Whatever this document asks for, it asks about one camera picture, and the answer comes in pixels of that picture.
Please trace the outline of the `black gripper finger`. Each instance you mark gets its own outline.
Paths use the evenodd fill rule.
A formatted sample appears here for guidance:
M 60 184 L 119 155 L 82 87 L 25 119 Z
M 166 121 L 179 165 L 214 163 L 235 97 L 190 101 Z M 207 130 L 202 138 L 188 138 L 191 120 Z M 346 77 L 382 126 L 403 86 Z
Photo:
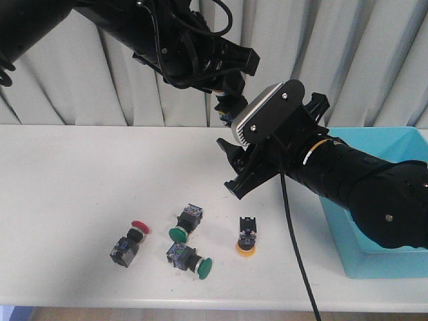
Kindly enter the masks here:
M 266 181 L 275 177 L 278 171 L 273 168 L 258 168 L 244 174 L 241 172 L 235 179 L 224 183 L 226 189 L 238 199 L 242 199 L 249 192 Z
M 216 96 L 240 97 L 245 85 L 241 72 L 231 72 L 222 75 L 219 83 L 215 86 Z
M 248 163 L 247 151 L 244 150 L 243 147 L 231 144 L 223 138 L 218 138 L 216 142 L 220 149 L 226 154 L 227 161 L 231 165 L 232 169 L 238 175 L 245 174 L 245 168 Z

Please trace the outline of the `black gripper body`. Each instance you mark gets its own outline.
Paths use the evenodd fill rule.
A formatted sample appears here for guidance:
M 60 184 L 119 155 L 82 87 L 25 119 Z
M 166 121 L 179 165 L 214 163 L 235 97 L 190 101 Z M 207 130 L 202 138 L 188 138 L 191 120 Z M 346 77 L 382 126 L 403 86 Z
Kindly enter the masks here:
M 306 187 L 321 187 L 322 169 L 305 165 L 304 160 L 316 144 L 330 138 L 328 129 L 318 125 L 328 108 L 327 97 L 313 93 L 311 101 L 297 107 L 274 133 L 257 144 L 248 145 L 246 173 L 273 168 Z
M 215 91 L 222 75 L 254 75 L 259 56 L 254 49 L 224 38 L 233 17 L 225 11 L 227 25 L 211 31 L 196 11 L 138 9 L 132 17 L 136 31 L 134 59 L 158 72 L 166 83 L 179 88 Z

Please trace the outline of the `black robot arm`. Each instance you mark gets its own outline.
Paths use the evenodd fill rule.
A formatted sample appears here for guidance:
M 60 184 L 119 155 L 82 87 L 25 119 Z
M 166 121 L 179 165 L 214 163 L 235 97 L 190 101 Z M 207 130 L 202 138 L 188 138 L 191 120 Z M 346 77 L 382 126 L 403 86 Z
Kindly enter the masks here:
M 325 95 L 314 93 L 276 133 L 247 148 L 218 139 L 237 173 L 226 188 L 242 198 L 285 175 L 348 210 L 381 247 L 427 247 L 427 163 L 392 163 L 330 136 L 316 122 L 328 106 Z
M 12 84 L 8 72 L 27 50 L 72 13 L 125 45 L 134 59 L 178 89 L 239 96 L 244 76 L 254 76 L 254 49 L 225 39 L 233 25 L 230 8 L 220 31 L 191 9 L 190 1 L 2 1 L 1 85 Z

